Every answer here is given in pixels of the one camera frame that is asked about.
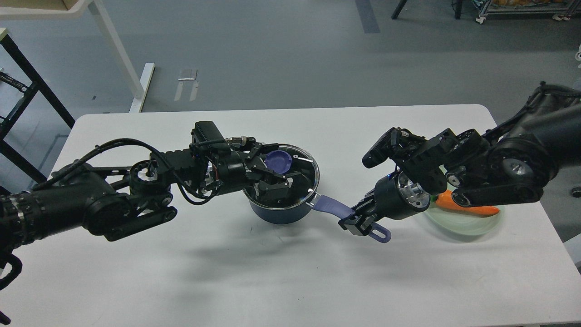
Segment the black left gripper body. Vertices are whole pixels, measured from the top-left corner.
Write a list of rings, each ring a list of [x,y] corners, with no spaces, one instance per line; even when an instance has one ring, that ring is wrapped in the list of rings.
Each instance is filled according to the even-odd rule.
[[[213,165],[210,190],[217,194],[229,194],[250,188],[253,181],[247,176],[247,157],[248,153],[240,151],[210,154]]]

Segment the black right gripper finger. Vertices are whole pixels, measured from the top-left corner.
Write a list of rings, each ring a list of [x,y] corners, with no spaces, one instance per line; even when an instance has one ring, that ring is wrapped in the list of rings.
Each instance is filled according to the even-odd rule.
[[[355,206],[351,207],[351,209],[354,211],[354,214],[365,216],[374,214],[375,208],[375,191],[369,191],[367,194],[365,194],[363,199],[361,199]],[[338,224],[341,228],[347,228],[347,218],[341,219]]]
[[[355,236],[370,236],[385,238],[386,228],[376,223],[378,216],[374,213],[369,216],[351,214],[347,217],[347,231]]]

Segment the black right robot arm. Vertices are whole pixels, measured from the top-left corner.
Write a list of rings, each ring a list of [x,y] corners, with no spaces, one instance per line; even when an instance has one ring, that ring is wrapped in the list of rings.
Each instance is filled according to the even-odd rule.
[[[541,82],[510,119],[480,134],[446,129],[431,139],[391,128],[363,156],[366,168],[390,159],[395,170],[376,182],[339,225],[372,236],[379,220],[426,211],[453,186],[461,209],[538,202],[560,169],[580,165],[580,87]]]

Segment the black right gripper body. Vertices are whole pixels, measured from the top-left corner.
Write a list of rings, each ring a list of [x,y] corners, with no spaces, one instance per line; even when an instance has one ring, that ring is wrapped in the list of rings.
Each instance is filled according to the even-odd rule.
[[[430,206],[430,194],[405,173],[393,173],[375,184],[375,215],[396,221],[423,213]]]

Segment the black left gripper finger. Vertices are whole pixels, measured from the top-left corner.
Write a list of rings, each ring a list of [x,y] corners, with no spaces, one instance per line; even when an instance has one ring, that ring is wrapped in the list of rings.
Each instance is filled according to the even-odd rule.
[[[293,177],[293,182],[314,181],[314,158],[291,144],[256,144],[248,152],[247,176],[253,182]]]
[[[247,188],[247,198],[263,207],[290,207],[296,202],[292,194],[293,177],[260,180]]]

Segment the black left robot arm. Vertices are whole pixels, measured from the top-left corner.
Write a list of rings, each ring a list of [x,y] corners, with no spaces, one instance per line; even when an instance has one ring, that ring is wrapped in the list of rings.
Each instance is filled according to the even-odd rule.
[[[81,226],[113,242],[169,222],[172,185],[191,205],[244,191],[277,208],[314,195],[317,162],[288,144],[254,138],[195,139],[162,153],[137,139],[113,139],[53,173],[31,191],[1,195],[1,277],[6,288],[23,264],[13,250]]]

